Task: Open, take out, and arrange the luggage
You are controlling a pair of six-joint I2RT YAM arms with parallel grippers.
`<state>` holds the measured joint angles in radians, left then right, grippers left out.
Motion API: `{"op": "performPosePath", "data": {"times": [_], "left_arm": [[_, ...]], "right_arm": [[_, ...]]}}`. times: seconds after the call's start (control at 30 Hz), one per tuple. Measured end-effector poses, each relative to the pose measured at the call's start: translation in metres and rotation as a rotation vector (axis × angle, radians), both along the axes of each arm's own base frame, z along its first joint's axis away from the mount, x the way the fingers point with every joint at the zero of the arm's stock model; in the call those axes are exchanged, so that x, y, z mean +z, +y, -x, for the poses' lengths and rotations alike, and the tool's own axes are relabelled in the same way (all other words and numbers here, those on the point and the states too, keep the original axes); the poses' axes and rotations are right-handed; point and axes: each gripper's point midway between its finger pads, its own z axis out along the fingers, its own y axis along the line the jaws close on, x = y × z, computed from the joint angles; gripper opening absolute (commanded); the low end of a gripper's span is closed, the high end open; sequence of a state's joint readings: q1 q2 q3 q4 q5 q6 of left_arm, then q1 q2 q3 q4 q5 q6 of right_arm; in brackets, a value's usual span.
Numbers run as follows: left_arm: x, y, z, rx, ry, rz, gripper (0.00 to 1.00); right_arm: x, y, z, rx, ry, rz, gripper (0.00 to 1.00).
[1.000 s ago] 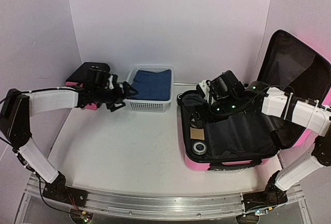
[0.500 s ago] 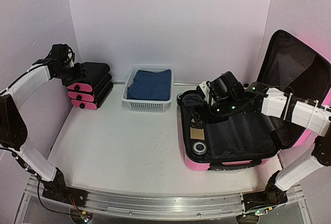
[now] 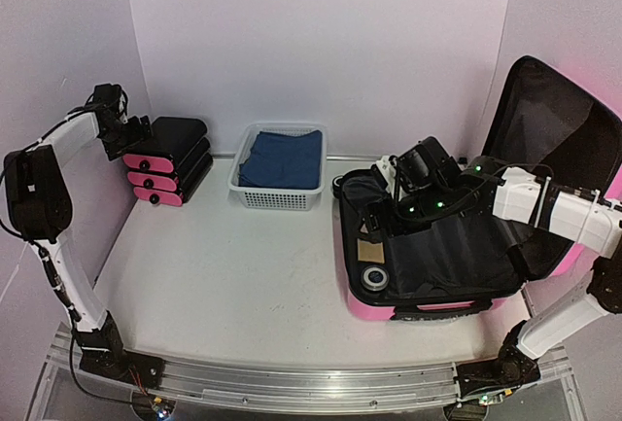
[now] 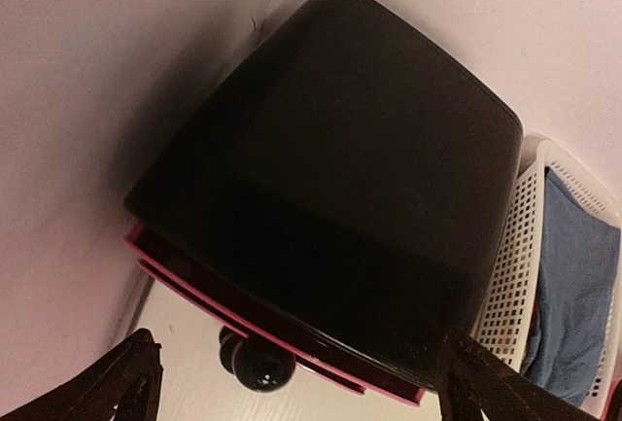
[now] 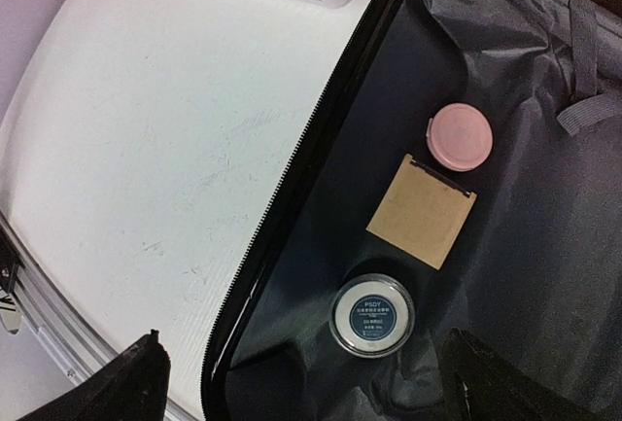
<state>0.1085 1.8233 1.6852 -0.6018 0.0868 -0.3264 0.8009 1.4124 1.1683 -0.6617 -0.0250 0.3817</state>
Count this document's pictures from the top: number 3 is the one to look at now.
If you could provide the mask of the black pink drawer organizer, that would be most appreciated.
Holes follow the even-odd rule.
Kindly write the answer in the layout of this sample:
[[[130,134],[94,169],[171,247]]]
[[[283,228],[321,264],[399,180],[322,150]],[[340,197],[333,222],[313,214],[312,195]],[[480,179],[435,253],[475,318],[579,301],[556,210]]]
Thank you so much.
[[[207,124],[200,119],[155,119],[151,139],[122,157],[135,196],[155,206],[189,202],[213,166],[207,133]]]

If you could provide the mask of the pink hard-shell suitcase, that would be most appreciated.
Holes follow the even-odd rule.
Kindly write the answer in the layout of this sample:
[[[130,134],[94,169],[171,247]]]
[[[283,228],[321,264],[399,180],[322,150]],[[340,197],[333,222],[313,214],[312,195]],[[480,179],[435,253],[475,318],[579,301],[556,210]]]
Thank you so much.
[[[543,61],[510,68],[482,153],[427,137],[332,182],[347,305],[369,321],[499,306],[621,236],[621,117]]]

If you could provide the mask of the white plastic mesh basket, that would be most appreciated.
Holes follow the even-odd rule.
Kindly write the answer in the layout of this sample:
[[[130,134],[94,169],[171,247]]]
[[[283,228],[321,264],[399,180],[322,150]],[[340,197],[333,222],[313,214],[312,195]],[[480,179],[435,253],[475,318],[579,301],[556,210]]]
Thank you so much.
[[[314,130],[323,135],[322,163],[320,185],[315,190],[282,190],[266,188],[245,188],[238,185],[239,165],[250,154],[257,135],[261,131],[299,136]],[[237,195],[242,204],[248,208],[309,210],[325,187],[325,171],[327,163],[328,136],[326,129],[316,123],[254,123],[247,127],[242,136],[237,153],[233,159],[228,176],[228,188]]]

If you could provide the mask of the blue item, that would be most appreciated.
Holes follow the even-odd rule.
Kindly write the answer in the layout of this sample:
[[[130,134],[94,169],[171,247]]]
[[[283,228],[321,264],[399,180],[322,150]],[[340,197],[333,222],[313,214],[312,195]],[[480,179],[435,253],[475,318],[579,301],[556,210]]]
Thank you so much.
[[[245,188],[315,190],[320,185],[323,135],[320,130],[291,136],[261,131],[239,165]]]

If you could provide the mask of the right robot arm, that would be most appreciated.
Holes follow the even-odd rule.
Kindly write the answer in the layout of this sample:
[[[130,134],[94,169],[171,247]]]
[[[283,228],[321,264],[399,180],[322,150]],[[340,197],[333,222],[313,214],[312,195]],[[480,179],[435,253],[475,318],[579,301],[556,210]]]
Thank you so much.
[[[514,325],[495,358],[458,366],[465,400],[537,381],[552,346],[621,310],[621,203],[587,169],[490,156],[460,166],[427,138],[333,185],[349,293],[374,320],[476,314],[549,277],[572,249],[594,254],[589,275]]]

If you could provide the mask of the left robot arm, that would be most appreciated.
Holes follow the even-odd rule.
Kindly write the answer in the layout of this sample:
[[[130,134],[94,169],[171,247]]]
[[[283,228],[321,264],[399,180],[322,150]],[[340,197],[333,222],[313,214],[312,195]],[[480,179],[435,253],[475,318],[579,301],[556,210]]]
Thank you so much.
[[[27,147],[5,156],[1,180],[10,222],[4,230],[38,255],[82,351],[81,370],[154,388],[164,362],[125,349],[111,312],[72,258],[73,205],[62,174],[68,161],[95,140],[114,160],[151,136],[148,118],[128,116],[127,103],[120,85],[98,85],[83,106]]]

